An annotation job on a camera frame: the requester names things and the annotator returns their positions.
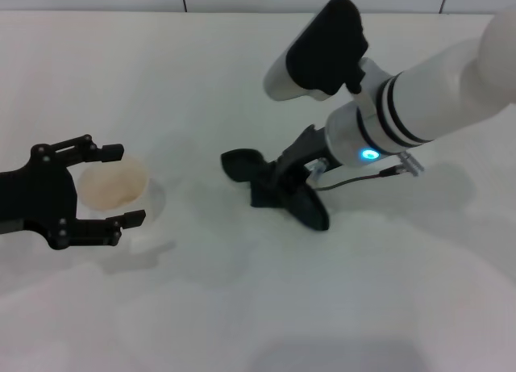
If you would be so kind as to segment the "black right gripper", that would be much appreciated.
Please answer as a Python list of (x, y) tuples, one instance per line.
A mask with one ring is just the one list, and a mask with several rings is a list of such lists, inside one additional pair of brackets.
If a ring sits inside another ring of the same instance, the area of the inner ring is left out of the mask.
[(279, 187), (310, 186), (306, 179), (311, 166), (319, 159), (326, 158), (327, 170), (331, 169), (331, 152), (327, 146), (326, 129), (307, 127), (301, 135), (277, 158), (275, 183)]

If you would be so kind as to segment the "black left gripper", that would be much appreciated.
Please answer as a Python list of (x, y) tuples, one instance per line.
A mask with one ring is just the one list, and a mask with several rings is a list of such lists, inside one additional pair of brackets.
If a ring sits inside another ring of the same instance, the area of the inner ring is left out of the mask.
[(0, 172), (0, 235), (29, 231), (55, 250), (116, 246), (122, 230), (140, 227), (144, 210), (106, 219), (77, 219), (77, 192), (69, 165), (123, 158), (121, 144), (97, 146), (86, 134), (57, 144), (32, 146), (21, 168)]

